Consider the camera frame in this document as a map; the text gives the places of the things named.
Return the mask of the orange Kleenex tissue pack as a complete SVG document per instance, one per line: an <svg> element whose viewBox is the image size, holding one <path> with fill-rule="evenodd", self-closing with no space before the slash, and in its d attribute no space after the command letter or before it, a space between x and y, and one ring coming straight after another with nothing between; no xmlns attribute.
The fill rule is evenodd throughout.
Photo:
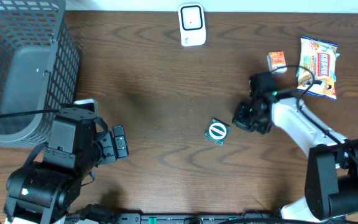
<svg viewBox="0 0 358 224"><path fill-rule="evenodd" d="M269 52L267 54L267 63L271 73L281 74L287 71L285 54L283 51Z"/></svg>

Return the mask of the round sticker item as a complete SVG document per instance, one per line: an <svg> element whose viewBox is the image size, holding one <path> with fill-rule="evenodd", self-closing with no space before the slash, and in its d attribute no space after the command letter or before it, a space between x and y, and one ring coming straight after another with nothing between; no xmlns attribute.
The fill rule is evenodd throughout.
<svg viewBox="0 0 358 224"><path fill-rule="evenodd" d="M206 139L209 139L213 142L215 142L216 144L219 144L220 146L222 146L227 138L227 135L229 134L231 130L231 127L216 119L213 118L204 134Z"/></svg>

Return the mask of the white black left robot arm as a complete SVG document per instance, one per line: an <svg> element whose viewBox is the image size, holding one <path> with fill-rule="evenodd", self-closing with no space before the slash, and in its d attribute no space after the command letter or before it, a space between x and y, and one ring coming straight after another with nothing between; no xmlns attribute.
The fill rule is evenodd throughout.
<svg viewBox="0 0 358 224"><path fill-rule="evenodd" d="M123 126L109 128L84 108L62 108L52 123L49 142L34 148L7 180L6 221L63 220L92 169L128 155Z"/></svg>

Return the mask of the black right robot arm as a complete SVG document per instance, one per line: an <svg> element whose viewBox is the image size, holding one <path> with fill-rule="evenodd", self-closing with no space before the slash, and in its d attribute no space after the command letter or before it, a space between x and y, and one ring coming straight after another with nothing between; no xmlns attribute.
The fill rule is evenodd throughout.
<svg viewBox="0 0 358 224"><path fill-rule="evenodd" d="M283 206L291 222L344 222L358 212L358 139L350 140L314 115L294 91L280 90L270 72L249 78L250 103L240 103L232 119L243 130L260 134L272 126L284 130L308 159L305 195Z"/></svg>

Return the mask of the wet wipes pack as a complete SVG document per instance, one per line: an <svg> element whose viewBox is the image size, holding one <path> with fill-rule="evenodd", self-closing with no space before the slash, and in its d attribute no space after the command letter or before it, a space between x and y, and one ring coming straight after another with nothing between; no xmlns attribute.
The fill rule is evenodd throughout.
<svg viewBox="0 0 358 224"><path fill-rule="evenodd" d="M321 96L336 101L335 83L337 81L335 69L338 44L321 39L302 36L298 78L298 91L307 91L313 96Z"/></svg>

